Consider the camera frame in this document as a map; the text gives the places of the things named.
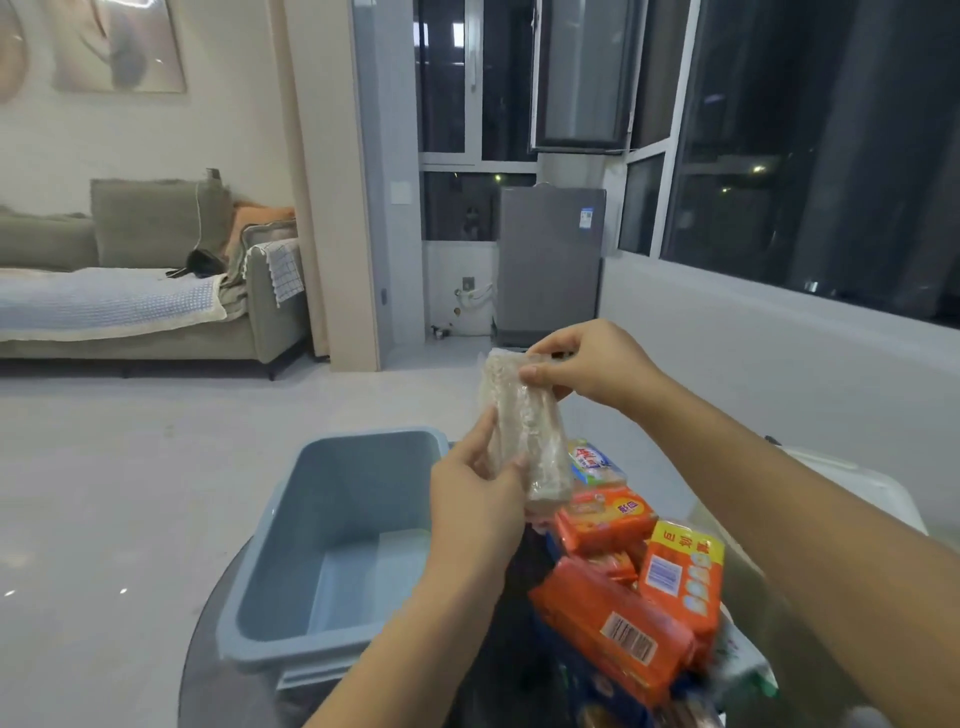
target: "framed picture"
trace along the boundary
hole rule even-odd
[[[0,0],[0,104],[9,101],[27,75],[27,40],[10,0]]]
[[[44,0],[60,91],[184,93],[166,0]]]

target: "snack package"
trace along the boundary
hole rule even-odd
[[[596,488],[575,493],[555,523],[566,552],[587,557],[624,551],[650,538],[657,514],[629,488]]]
[[[540,618],[641,704],[669,697],[693,633],[586,561],[564,557],[530,592]]]
[[[692,667],[707,666],[720,624],[720,587],[724,546],[719,539],[692,528],[660,521],[654,528],[636,590],[697,639]]]
[[[497,410],[496,430],[488,448],[492,471],[498,473],[517,455],[529,458],[527,512],[533,520],[552,516],[573,494],[557,400],[549,388],[528,387],[517,373],[521,366],[549,359],[494,349],[480,377],[480,406],[495,404]]]
[[[627,485],[627,475],[613,461],[586,440],[570,440],[566,444],[570,453],[570,469],[573,476],[588,488],[609,488]]]
[[[592,556],[587,562],[617,584],[632,587],[636,583],[636,567],[626,551]]]

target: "white blanket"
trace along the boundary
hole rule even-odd
[[[223,321],[224,276],[168,279],[165,271],[84,268],[0,273],[0,341],[85,341]]]

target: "hand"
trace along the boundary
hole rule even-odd
[[[561,328],[527,353],[574,352],[566,361],[531,364],[520,369],[526,384],[552,386],[558,400],[570,392],[623,410],[636,388],[656,386],[664,374],[633,337],[604,319]]]
[[[490,479],[487,444],[495,426],[496,408],[489,407],[464,439],[433,466],[433,533],[427,570],[478,574],[497,580],[502,590],[507,564],[523,536],[526,464],[510,462]]]

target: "orange biscuit package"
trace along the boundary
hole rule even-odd
[[[596,488],[575,493],[555,523],[566,552],[588,557],[623,551],[650,538],[657,514],[629,488]]]
[[[582,559],[562,558],[530,600],[548,626],[649,708],[669,697],[695,648],[689,627]]]
[[[591,556],[587,562],[617,584],[631,587],[636,583],[636,567],[626,551],[605,553],[601,556]]]
[[[692,666],[707,664],[720,624],[723,543],[678,523],[660,521],[643,560],[636,589],[687,625],[697,640]]]

